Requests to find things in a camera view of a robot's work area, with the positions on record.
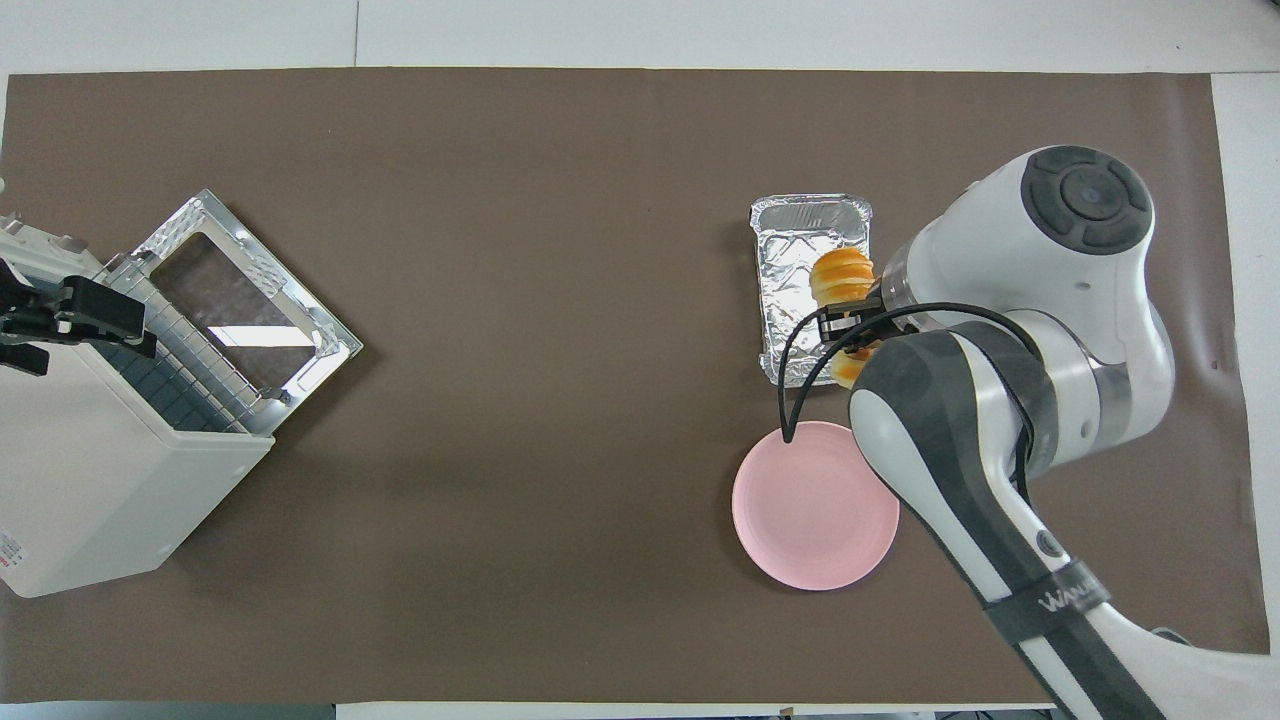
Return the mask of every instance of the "velcro strap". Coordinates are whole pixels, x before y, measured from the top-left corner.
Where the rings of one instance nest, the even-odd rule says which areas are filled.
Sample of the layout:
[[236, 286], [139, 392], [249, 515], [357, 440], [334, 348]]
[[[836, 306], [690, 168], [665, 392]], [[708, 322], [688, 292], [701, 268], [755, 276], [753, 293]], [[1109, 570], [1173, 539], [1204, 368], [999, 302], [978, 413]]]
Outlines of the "velcro strap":
[[1009, 644], [1048, 634], [1111, 600], [1111, 593], [1080, 561], [983, 609]]

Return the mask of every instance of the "round plate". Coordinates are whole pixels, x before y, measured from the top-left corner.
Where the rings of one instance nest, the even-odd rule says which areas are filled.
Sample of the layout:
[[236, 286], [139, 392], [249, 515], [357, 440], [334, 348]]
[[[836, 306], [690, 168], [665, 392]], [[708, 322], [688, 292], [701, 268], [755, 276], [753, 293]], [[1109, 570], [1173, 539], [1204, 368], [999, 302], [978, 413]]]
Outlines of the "round plate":
[[897, 533], [899, 502], [849, 428], [805, 421], [791, 443], [773, 430], [733, 480], [733, 527], [751, 560], [778, 582], [829, 591], [865, 577]]

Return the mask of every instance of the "warning label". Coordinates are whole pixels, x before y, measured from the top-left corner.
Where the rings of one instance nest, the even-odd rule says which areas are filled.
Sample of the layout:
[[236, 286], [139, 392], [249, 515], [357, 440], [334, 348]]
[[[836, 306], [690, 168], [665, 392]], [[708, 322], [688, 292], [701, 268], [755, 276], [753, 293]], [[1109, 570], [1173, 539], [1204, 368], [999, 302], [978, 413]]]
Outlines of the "warning label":
[[17, 568], [22, 560], [22, 544], [9, 533], [0, 530], [0, 570]]

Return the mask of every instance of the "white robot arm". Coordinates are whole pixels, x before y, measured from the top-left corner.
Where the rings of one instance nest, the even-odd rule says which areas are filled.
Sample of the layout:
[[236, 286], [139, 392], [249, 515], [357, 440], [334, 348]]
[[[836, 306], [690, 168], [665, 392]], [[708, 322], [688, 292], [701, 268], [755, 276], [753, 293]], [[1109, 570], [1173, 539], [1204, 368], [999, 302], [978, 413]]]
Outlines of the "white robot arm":
[[908, 334], [867, 364], [850, 424], [1065, 711], [1275, 716], [1280, 659], [1198, 650], [1134, 625], [1011, 483], [1164, 416], [1172, 354], [1143, 278], [1153, 220], [1138, 176], [1085, 147], [1028, 152], [970, 186], [886, 265], [879, 300], [890, 311], [984, 307], [1021, 340], [956, 311], [900, 316]]

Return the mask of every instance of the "brown table mat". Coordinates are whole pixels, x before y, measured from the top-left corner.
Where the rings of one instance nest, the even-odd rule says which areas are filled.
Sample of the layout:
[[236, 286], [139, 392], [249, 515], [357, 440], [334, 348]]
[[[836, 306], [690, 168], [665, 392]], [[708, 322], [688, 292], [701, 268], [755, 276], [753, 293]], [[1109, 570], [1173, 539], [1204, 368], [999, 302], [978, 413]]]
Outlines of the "brown table mat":
[[0, 592], [0, 700], [1043, 701], [909, 514], [812, 594], [728, 497], [776, 425], [748, 205], [861, 195], [884, 261], [1060, 142], [1148, 182], [1179, 375], [1037, 507], [1137, 623], [1266, 651], [1206, 76], [17, 76], [0, 208], [105, 260], [207, 186], [369, 347], [155, 573]]

